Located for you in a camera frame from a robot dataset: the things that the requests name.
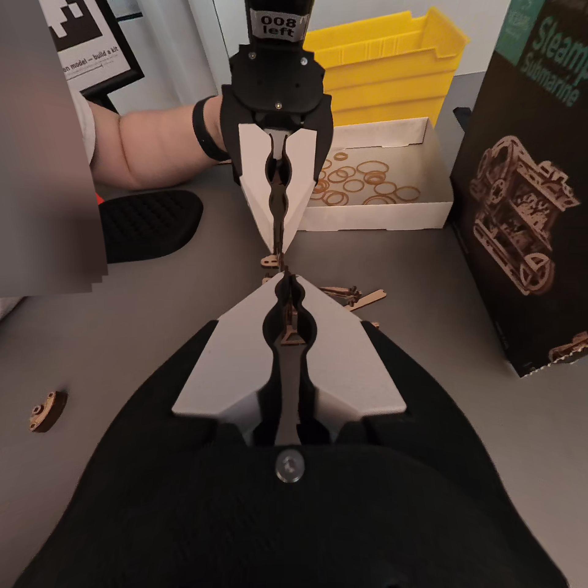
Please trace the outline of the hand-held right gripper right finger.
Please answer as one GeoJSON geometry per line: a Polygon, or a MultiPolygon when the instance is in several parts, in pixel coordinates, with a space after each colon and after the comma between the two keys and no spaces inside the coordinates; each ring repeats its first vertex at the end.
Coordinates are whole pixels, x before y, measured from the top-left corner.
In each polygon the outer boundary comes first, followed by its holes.
{"type": "Polygon", "coordinates": [[[366,333],[362,321],[301,276],[302,307],[316,324],[307,348],[315,388],[313,417],[330,435],[363,417],[402,414],[407,405],[366,333]]]}

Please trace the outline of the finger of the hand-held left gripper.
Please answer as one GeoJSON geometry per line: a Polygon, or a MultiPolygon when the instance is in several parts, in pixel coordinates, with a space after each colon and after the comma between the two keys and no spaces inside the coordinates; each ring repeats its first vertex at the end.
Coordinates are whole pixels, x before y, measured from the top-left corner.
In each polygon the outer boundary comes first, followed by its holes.
{"type": "Polygon", "coordinates": [[[242,168],[240,186],[256,227],[269,253],[274,254],[274,217],[269,206],[272,187],[267,171],[268,162],[273,159],[273,139],[254,123],[240,123],[238,132],[242,168]]]}
{"type": "Polygon", "coordinates": [[[315,187],[317,131],[277,131],[277,254],[286,253],[294,239],[315,187]]]}

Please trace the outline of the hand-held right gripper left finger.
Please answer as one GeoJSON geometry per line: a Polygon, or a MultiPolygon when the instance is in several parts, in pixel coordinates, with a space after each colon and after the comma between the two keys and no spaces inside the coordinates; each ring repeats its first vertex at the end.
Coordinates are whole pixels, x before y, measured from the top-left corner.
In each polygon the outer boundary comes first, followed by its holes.
{"type": "Polygon", "coordinates": [[[224,313],[213,327],[172,412],[235,425],[247,443],[276,443],[282,386],[276,342],[285,331],[288,273],[224,313]]]}

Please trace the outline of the wooden gear model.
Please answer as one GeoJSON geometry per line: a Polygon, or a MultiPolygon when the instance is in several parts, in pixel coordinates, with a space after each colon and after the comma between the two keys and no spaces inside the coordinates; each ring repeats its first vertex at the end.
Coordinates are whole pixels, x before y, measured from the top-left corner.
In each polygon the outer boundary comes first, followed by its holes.
{"type": "MultiPolygon", "coordinates": [[[[281,261],[276,254],[270,254],[261,260],[261,266],[267,269],[282,269],[281,261]]],[[[347,292],[349,288],[339,286],[322,286],[319,288],[323,293],[331,298],[347,302],[347,292]]],[[[304,339],[298,333],[298,311],[293,304],[292,294],[289,293],[285,302],[285,330],[282,335],[282,346],[299,346],[305,344],[304,339]]]]}

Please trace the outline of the person's left forearm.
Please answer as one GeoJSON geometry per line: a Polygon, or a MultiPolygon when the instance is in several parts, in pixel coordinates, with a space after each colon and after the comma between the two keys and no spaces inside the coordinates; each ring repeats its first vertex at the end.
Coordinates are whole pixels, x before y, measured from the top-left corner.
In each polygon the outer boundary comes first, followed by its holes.
{"type": "MultiPolygon", "coordinates": [[[[220,113],[223,98],[210,99],[206,126],[226,151],[220,113]]],[[[138,111],[124,116],[89,102],[96,128],[90,165],[95,188],[131,191],[183,184],[216,166],[202,151],[192,126],[195,105],[168,110],[138,111]]]]}

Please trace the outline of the black model kit box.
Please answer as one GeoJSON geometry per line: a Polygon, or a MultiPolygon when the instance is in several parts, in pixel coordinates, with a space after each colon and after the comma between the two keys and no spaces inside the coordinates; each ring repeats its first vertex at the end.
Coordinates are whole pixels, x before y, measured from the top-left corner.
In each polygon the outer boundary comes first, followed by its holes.
{"type": "Polygon", "coordinates": [[[587,1],[512,1],[450,219],[520,377],[587,355],[587,1]]]}

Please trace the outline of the black wristband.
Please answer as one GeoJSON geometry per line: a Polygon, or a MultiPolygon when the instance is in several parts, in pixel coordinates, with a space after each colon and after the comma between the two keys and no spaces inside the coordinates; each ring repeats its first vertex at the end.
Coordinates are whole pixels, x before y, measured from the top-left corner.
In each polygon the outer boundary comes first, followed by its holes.
{"type": "Polygon", "coordinates": [[[215,138],[208,130],[204,113],[206,104],[210,101],[210,99],[217,97],[218,96],[208,96],[196,103],[192,110],[192,126],[196,139],[204,154],[208,158],[222,163],[229,161],[230,155],[223,149],[220,149],[215,138]]]}

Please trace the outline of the pile of rubber bands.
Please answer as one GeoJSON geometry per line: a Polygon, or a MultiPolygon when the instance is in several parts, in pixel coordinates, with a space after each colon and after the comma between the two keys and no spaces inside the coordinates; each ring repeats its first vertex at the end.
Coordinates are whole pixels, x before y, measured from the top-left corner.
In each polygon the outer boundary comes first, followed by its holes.
{"type": "Polygon", "coordinates": [[[351,151],[330,154],[310,196],[311,207],[392,205],[413,203],[423,192],[417,185],[402,183],[391,165],[364,159],[351,151]]]}

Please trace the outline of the flat wooden stick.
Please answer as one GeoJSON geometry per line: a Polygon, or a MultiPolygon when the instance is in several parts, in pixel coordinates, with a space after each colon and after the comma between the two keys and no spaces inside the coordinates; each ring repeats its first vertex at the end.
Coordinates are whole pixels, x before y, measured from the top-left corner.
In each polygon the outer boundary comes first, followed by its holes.
{"type": "Polygon", "coordinates": [[[376,290],[368,295],[361,296],[357,300],[353,300],[349,304],[347,304],[344,308],[349,312],[355,312],[365,306],[374,304],[384,298],[386,298],[387,292],[383,289],[376,290]]]}

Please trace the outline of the white cardboard box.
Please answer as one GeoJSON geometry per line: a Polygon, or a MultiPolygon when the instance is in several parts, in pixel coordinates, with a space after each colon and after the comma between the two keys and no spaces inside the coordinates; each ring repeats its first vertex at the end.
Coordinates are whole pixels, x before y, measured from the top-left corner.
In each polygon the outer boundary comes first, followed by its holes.
{"type": "Polygon", "coordinates": [[[423,194],[416,202],[392,205],[315,208],[308,204],[301,231],[416,231],[444,226],[453,204],[453,190],[435,127],[428,118],[336,127],[327,157],[335,151],[383,160],[402,183],[417,185],[423,194]]]}

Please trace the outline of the yellow plastic bin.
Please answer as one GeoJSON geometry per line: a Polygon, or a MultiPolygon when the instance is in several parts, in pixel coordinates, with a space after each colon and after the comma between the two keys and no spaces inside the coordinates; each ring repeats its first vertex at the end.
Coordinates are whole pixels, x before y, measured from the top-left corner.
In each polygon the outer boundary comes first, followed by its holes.
{"type": "Polygon", "coordinates": [[[427,118],[436,125],[469,38],[431,7],[307,33],[334,126],[427,118]]]}

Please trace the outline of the black padded cushion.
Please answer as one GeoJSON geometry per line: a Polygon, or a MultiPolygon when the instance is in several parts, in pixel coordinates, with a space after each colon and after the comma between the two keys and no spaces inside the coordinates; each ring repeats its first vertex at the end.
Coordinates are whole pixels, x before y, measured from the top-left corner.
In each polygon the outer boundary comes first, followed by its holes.
{"type": "Polygon", "coordinates": [[[204,206],[191,191],[121,196],[98,205],[109,265],[173,254],[194,237],[204,206]]]}

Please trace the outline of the curved wooden part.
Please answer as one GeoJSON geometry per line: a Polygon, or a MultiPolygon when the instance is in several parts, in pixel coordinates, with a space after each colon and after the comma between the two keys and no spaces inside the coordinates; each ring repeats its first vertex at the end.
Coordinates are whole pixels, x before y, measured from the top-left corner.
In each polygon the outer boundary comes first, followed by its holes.
{"type": "Polygon", "coordinates": [[[48,432],[62,415],[67,401],[68,393],[64,390],[49,393],[43,403],[33,407],[29,417],[29,431],[48,432]]]}

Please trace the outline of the framed printed sign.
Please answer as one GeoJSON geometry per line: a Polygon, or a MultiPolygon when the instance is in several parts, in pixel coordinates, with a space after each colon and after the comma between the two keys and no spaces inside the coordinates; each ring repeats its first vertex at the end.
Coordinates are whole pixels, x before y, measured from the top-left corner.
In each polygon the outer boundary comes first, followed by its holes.
{"type": "Polygon", "coordinates": [[[40,1],[70,89],[103,99],[144,78],[107,1],[40,1]]]}

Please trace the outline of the person's grey garment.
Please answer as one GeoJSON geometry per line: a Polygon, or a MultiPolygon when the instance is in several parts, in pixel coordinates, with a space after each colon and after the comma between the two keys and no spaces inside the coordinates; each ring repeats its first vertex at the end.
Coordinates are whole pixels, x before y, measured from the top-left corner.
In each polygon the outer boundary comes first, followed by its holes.
{"type": "MultiPolygon", "coordinates": [[[[96,148],[96,126],[94,116],[88,100],[81,92],[70,89],[70,94],[77,113],[77,119],[82,131],[82,138],[88,164],[92,164],[92,159],[96,148]]],[[[1,320],[10,314],[15,307],[23,300],[22,297],[5,297],[1,298],[1,320]]]]}

